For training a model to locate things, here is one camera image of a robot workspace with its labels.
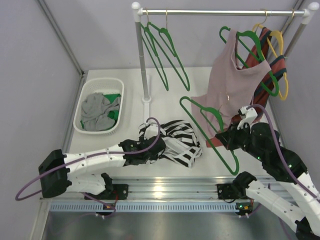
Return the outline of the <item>black white striped tank top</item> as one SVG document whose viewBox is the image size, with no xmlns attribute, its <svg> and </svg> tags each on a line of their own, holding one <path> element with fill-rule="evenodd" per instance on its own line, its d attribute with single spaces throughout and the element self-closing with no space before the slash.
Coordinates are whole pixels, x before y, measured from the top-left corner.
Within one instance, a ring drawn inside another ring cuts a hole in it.
<svg viewBox="0 0 320 240">
<path fill-rule="evenodd" d="M 191 124 L 182 119 L 172 120 L 160 125 L 160 138 L 166 148 L 148 162 L 167 159 L 178 165 L 192 168 L 202 153 L 202 147 Z"/>
</svg>

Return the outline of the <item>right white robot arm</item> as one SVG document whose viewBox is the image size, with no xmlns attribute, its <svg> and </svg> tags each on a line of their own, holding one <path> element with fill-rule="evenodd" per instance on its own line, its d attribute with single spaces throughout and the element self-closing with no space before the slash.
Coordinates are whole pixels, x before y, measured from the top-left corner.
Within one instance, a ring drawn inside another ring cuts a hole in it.
<svg viewBox="0 0 320 240">
<path fill-rule="evenodd" d="M 299 240 L 320 238 L 320 200 L 306 165 L 292 150 L 280 145 L 280 134 L 268 123 L 232 124 L 216 134 L 227 150 L 241 149 L 261 162 L 262 168 L 284 187 L 296 202 L 289 203 L 264 185 L 251 173 L 239 173 L 230 184 L 238 198 L 258 201 L 284 221 Z"/>
</svg>

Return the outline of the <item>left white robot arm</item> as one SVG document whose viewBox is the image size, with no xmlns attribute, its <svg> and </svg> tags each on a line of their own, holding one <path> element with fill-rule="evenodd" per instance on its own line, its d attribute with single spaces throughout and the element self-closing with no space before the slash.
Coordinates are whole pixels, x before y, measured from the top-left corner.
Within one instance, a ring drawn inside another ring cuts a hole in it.
<svg viewBox="0 0 320 240">
<path fill-rule="evenodd" d="M 165 141 L 154 136 L 141 141 L 126 139 L 105 149 L 78 154 L 54 150 L 38 167 L 42 196 L 49 199 L 72 192 L 107 199 L 114 190 L 107 169 L 157 161 L 165 149 Z"/>
</svg>

